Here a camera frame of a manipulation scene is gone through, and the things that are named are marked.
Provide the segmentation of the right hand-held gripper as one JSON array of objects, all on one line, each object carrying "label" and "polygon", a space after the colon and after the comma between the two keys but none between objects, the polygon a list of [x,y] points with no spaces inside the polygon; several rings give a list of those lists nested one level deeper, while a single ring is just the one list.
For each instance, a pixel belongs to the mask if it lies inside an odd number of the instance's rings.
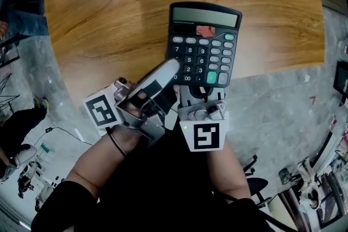
[{"label": "right hand-held gripper", "polygon": [[207,101],[199,86],[180,86],[182,108],[178,109],[179,125],[192,152],[223,149],[228,131],[224,88],[211,87]]}]

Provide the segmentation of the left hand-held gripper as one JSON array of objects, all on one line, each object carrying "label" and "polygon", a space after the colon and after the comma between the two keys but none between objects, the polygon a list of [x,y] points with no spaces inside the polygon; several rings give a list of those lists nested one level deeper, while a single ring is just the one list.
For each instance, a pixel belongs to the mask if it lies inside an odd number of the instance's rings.
[{"label": "left hand-held gripper", "polygon": [[[146,74],[136,85],[119,77],[88,96],[83,104],[96,129],[123,125],[139,131],[148,138],[150,145],[156,143],[165,134],[165,128],[174,129],[177,121],[178,85],[166,86],[179,68],[179,61],[172,58]],[[161,91],[160,107],[154,98]]]}]

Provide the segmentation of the black calculator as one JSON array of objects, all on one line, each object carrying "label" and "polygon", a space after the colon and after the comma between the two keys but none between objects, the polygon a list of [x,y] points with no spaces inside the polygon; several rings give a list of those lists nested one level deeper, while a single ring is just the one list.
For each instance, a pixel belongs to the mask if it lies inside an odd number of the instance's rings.
[{"label": "black calculator", "polygon": [[169,7],[166,59],[180,67],[172,83],[226,88],[237,48],[242,13],[206,2],[175,2]]}]

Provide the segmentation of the person's right forearm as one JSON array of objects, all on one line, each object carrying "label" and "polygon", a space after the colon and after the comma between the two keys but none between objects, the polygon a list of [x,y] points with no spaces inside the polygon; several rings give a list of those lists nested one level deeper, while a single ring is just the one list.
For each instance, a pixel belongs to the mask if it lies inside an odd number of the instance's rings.
[{"label": "person's right forearm", "polygon": [[228,141],[222,150],[207,153],[207,163],[216,190],[236,199],[251,199],[245,173]]}]

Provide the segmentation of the person's left forearm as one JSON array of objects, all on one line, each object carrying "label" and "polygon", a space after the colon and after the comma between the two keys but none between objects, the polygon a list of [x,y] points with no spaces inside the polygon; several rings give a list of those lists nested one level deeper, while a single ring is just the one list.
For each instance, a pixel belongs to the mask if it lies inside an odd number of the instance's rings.
[{"label": "person's left forearm", "polygon": [[[127,155],[141,139],[138,131],[123,126],[116,126],[112,131],[114,138]],[[113,144],[108,134],[105,134],[83,153],[65,180],[83,186],[97,199],[101,189],[124,159],[125,157]]]}]

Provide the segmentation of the black wrist band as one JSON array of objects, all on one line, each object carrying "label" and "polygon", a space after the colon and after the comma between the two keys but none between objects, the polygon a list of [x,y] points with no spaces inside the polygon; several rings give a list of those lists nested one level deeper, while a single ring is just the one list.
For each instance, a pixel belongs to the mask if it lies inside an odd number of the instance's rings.
[{"label": "black wrist band", "polygon": [[120,152],[124,157],[126,157],[127,154],[126,154],[126,152],[122,149],[122,147],[119,145],[119,143],[116,141],[116,139],[114,138],[112,129],[109,128],[109,127],[106,127],[106,132],[107,132],[109,138],[111,139],[111,141],[113,142],[113,144],[114,144],[114,145],[116,146],[116,148],[119,150],[119,152]]}]

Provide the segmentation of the person's black shirt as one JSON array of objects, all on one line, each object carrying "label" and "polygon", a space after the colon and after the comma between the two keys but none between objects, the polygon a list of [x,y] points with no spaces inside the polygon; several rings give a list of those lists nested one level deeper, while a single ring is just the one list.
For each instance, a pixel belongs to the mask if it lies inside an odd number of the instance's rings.
[{"label": "person's black shirt", "polygon": [[96,199],[60,183],[34,217],[32,232],[273,232],[253,200],[228,203],[213,186],[205,152],[189,151],[179,130],[137,147]]}]

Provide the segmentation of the black office chair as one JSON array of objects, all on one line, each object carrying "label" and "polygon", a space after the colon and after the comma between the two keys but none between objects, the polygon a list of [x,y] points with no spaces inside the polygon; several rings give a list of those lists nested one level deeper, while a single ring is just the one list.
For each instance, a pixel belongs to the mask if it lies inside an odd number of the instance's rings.
[{"label": "black office chair", "polygon": [[243,168],[245,176],[247,177],[248,186],[250,189],[251,196],[256,195],[259,199],[259,203],[256,206],[260,209],[265,207],[272,200],[271,197],[264,198],[261,191],[265,189],[268,185],[268,181],[263,178],[251,178],[255,173],[253,168],[254,164],[257,162],[257,155],[253,155],[251,161]]}]

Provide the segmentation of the black flat monitor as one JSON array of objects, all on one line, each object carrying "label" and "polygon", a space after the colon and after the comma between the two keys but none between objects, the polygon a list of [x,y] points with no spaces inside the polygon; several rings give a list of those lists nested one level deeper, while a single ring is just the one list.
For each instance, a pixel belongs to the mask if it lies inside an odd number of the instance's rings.
[{"label": "black flat monitor", "polygon": [[348,62],[337,62],[333,88],[342,95],[341,101],[345,104],[348,100]]}]

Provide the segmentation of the clear water jug red label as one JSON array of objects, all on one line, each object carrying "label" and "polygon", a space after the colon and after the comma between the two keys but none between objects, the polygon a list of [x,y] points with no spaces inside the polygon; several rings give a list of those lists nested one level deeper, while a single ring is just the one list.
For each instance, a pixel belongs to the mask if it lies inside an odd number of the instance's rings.
[{"label": "clear water jug red label", "polygon": [[348,59],[348,38],[340,40],[337,45],[338,54],[342,60]]}]

